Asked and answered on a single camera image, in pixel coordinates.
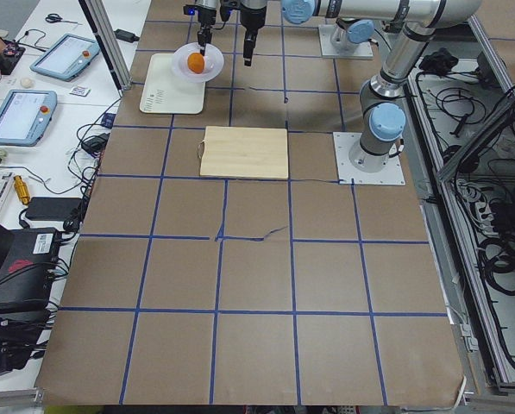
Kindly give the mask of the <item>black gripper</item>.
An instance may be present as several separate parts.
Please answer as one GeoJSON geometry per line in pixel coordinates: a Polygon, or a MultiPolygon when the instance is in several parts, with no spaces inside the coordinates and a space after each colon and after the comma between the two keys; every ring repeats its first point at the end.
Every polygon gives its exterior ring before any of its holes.
{"type": "Polygon", "coordinates": [[[267,0],[221,1],[221,16],[226,16],[227,11],[234,9],[240,11],[240,22],[246,29],[243,63],[251,66],[258,32],[265,25],[267,0]]]}
{"type": "Polygon", "coordinates": [[[200,24],[197,33],[199,52],[205,56],[206,45],[211,43],[212,33],[217,19],[217,0],[196,0],[194,3],[185,4],[183,13],[186,16],[196,16],[200,24]]]}

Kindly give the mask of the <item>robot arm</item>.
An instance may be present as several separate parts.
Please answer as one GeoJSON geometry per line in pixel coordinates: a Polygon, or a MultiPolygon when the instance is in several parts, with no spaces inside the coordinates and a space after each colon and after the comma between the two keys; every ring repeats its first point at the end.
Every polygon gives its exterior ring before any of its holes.
{"type": "Polygon", "coordinates": [[[368,82],[376,97],[388,101],[402,95],[403,84],[435,31],[466,21],[480,5],[480,1],[283,1],[281,9],[292,24],[314,16],[401,22],[403,28],[381,70],[368,82]]]}
{"type": "MultiPolygon", "coordinates": [[[[319,1],[282,1],[281,13],[285,20],[292,24],[302,24],[311,17],[317,16],[321,3],[319,1]]],[[[251,64],[259,30],[264,27],[267,16],[266,1],[195,1],[183,6],[183,13],[196,16],[200,24],[198,31],[199,52],[204,55],[211,44],[212,31],[216,19],[227,22],[231,12],[240,12],[240,23],[245,28],[243,38],[244,64],[251,64]]],[[[331,1],[325,16],[334,18],[336,25],[332,33],[331,43],[339,49],[361,44],[371,38],[374,23],[368,19],[341,17],[341,3],[331,1]]]]}

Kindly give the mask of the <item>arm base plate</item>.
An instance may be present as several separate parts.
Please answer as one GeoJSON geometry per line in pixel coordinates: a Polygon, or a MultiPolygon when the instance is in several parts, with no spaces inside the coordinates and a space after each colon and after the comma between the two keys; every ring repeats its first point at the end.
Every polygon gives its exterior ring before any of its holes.
{"type": "Polygon", "coordinates": [[[374,57],[368,40],[361,43],[351,42],[347,31],[335,24],[320,25],[318,38],[323,58],[371,60],[374,57]]]}
{"type": "Polygon", "coordinates": [[[334,132],[337,176],[344,185],[405,185],[405,178],[392,144],[388,154],[376,156],[361,148],[361,133],[334,132]]]}

